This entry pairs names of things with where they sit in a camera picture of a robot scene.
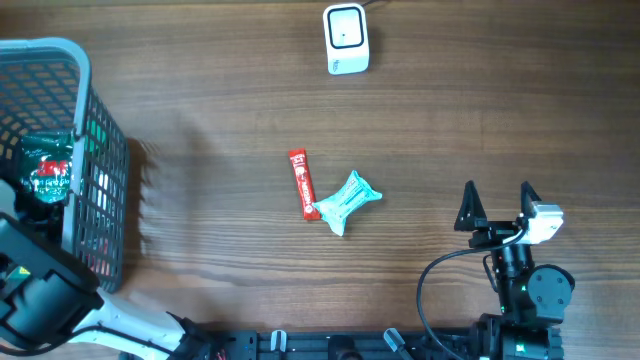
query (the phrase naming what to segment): wood grain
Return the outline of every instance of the wood grain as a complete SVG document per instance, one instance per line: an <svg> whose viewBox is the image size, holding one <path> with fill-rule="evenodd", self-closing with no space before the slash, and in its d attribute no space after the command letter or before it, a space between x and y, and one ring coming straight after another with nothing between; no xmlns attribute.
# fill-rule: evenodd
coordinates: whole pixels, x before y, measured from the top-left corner
<svg viewBox="0 0 640 360"><path fill-rule="evenodd" d="M501 1L368 10L371 67L326 71L327 4L6 10L5 38L63 36L130 137L120 295L216 327L419 329L415 286L474 179L492 219L529 180L566 223L534 250L577 280L568 359L637 358L640 6ZM301 219L357 169L384 194L338 238ZM468 325L498 301L479 256L439 266L425 310ZM65 346L42 358L113 358Z"/></svg>

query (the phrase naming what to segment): basket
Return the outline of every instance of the basket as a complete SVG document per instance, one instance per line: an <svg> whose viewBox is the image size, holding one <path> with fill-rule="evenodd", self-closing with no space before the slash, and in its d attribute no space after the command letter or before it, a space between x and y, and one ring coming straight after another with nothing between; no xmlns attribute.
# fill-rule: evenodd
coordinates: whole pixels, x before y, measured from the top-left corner
<svg viewBox="0 0 640 360"><path fill-rule="evenodd" d="M92 88L80 46L61 38L0 41L0 162L16 166L21 135L65 128L76 141L61 246L114 292L122 282L127 140Z"/></svg>

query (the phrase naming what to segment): red wrapper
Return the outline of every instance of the red wrapper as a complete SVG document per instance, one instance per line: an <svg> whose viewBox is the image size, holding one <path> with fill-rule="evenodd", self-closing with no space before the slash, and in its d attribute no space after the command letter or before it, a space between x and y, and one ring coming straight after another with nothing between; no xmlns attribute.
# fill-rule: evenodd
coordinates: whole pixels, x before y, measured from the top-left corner
<svg viewBox="0 0 640 360"><path fill-rule="evenodd" d="M307 152L304 149L291 150L289 151L289 159L291 159L293 174L296 176L296 182L298 183L302 217L305 220L322 219L322 215L313 207L313 203L316 202L316 195L313 192L311 173L309 172L309 166L307 166Z"/></svg>

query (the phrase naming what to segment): black cable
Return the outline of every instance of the black cable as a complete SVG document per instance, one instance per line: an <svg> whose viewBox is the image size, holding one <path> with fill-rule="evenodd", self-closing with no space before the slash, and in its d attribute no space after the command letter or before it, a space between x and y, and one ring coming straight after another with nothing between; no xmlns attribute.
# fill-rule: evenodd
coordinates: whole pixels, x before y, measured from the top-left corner
<svg viewBox="0 0 640 360"><path fill-rule="evenodd" d="M467 250L459 250L459 251L454 251L450 254L441 256L437 259L435 259L434 261L431 262L431 264L429 264L424 271L422 272L422 275L420 275L420 280L418 281L418 291L416 294L416 302L418 305L418 314L420 315L420 320L422 320L422 324L424 325L424 329L427 332L427 334L429 336L431 336L431 338L435 341L436 344L438 344L442 349L444 349L446 352L449 353L449 355L451 355L452 357L454 357L456 360L466 360L463 357L461 357L460 355L456 354L453 350L449 349L447 346L445 346L440 339L438 339L438 337L436 336L436 334L433 332L433 329L431 329L431 326L429 326L429 323L427 322L427 318L424 315L424 310L422 309L422 284L424 283L424 279L427 277L427 274L429 273L429 271L431 271L431 269L433 269L436 265L438 265L439 263L454 258L454 257L458 257L458 256L462 256L462 255L468 255L468 254L475 254L475 253L479 253L479 252L483 252L483 251L494 251L494 250L499 250L502 249L504 247L513 245L515 243L517 243L518 241L520 241L520 239L522 239L522 237L524 236L524 234L526 234L528 229L528 223L525 222L523 227L520 229L520 232L512 239L509 240L506 243L500 244L500 245L493 245L493 246L487 246L487 247L483 247L483 248L477 248L477 249L467 249Z"/></svg>
<svg viewBox="0 0 640 360"><path fill-rule="evenodd" d="M487 277L489 278L489 282L491 283L491 288L493 289L493 291L498 292L498 288L496 287L496 282L493 281L493 276L491 276L491 270L489 269L489 265L487 265L487 258L489 256L491 256L491 254L485 255L482 258L482 266L484 266L484 272L487 273Z"/></svg>
<svg viewBox="0 0 640 360"><path fill-rule="evenodd" d="M369 1L365 2L365 3L363 3L361 6L362 6L362 7L365 7L365 6L367 6L367 5L371 5L371 4L373 4L374 2L378 2L378 1L380 1L380 0L369 0Z"/></svg>
<svg viewBox="0 0 640 360"><path fill-rule="evenodd" d="M138 338L135 338L133 336L127 335L125 333L121 333L121 332L119 332L117 330L109 329L109 328L106 328L106 327L103 327L103 326L99 326L99 325L89 326L89 327L80 329L80 330L72 333L71 335L63 338L63 339L60 339L60 340L58 340L58 341L56 341L54 343L51 343L51 344L49 344L47 346L43 346L43 347L35 349L35 350L17 350L17 349L11 349L11 348L8 348L8 347L5 347L5 346L0 346L0 353L6 354L6 355L9 355L9 356L17 356L17 357L42 355L42 354L48 353L51 350L56 349L57 347L59 347L62 344L67 343L69 340L73 339L74 337L76 337L76 336L78 336L80 334L83 334L85 332L88 332L88 331L101 331L101 332L104 332L104 333L107 333L107 334L119 336L119 337L121 337L121 338L123 338L125 340L129 340L129 341L135 342L137 344L140 344L140 345L143 345L143 346L147 346L147 347L150 347L152 349L156 349L156 350L158 350L160 352L163 352L163 353L169 355L170 357L174 357L174 358L180 358L181 357L177 353L175 353L175 352L173 352L171 350L165 349L162 346L156 345L156 344L152 343L151 341L140 340Z"/></svg>

